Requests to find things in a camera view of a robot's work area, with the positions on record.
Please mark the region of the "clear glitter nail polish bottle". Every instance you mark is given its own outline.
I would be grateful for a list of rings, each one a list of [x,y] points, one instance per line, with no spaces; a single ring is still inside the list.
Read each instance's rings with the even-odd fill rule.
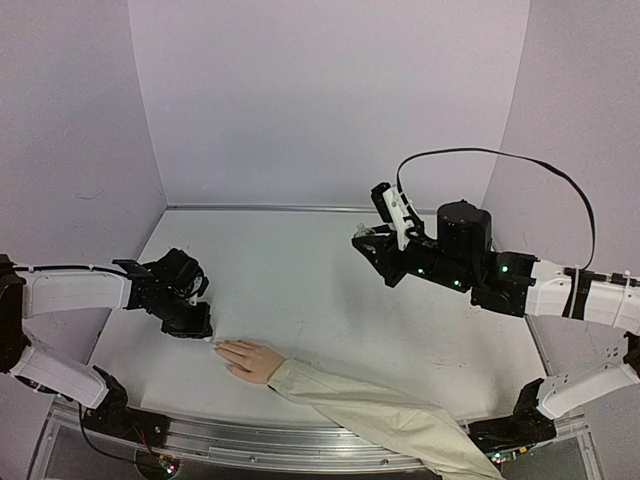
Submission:
[[[377,235],[377,232],[374,227],[368,227],[364,223],[359,223],[356,226],[356,232],[354,234],[354,237],[361,238],[361,237],[371,237],[376,235]]]

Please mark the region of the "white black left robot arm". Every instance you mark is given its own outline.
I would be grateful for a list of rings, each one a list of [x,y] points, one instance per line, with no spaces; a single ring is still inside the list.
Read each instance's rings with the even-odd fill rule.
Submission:
[[[76,403],[80,425],[98,434],[161,447],[170,419],[131,406],[115,376],[61,353],[26,321],[57,313],[142,311],[178,339],[213,336],[209,280],[196,259],[172,248],[160,259],[113,261],[111,267],[19,265],[1,257],[1,372],[26,387]]]

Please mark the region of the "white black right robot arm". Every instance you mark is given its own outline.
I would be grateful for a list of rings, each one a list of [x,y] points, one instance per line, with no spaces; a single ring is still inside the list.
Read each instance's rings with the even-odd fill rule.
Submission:
[[[530,254],[496,252],[491,216],[465,201],[441,206],[436,235],[420,231],[397,200],[382,200],[383,223],[358,227],[353,247],[395,287],[405,276],[467,293],[472,305],[512,317],[557,317],[623,331],[626,351],[607,349],[593,365],[536,379],[520,391],[512,413],[477,421],[469,436],[485,453],[534,446],[556,435],[569,411],[639,382],[639,281],[563,267]]]

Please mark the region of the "mannequin hand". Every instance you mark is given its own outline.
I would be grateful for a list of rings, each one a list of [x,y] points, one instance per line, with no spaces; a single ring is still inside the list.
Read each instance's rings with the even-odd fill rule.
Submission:
[[[214,351],[232,375],[256,385],[267,385],[286,361],[271,348],[244,340],[216,342]]]

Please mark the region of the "beige sleeve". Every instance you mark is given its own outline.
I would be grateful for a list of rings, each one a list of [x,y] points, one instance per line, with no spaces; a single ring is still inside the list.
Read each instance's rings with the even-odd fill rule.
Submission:
[[[268,385],[364,440],[416,458],[443,479],[500,479],[499,470],[443,408],[400,391],[287,360]]]

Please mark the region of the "aluminium base frame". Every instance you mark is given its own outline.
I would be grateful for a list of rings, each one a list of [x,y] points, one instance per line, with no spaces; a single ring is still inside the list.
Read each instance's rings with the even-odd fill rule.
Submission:
[[[386,288],[350,244],[377,221],[356,208],[171,208],[141,258],[178,247],[200,261],[218,339],[269,344],[462,421],[508,414],[520,387],[548,373],[531,322],[414,278]],[[234,379],[207,343],[173,340],[142,313],[113,313],[90,360],[135,406],[169,417],[164,451],[181,479],[426,477],[417,460]]]

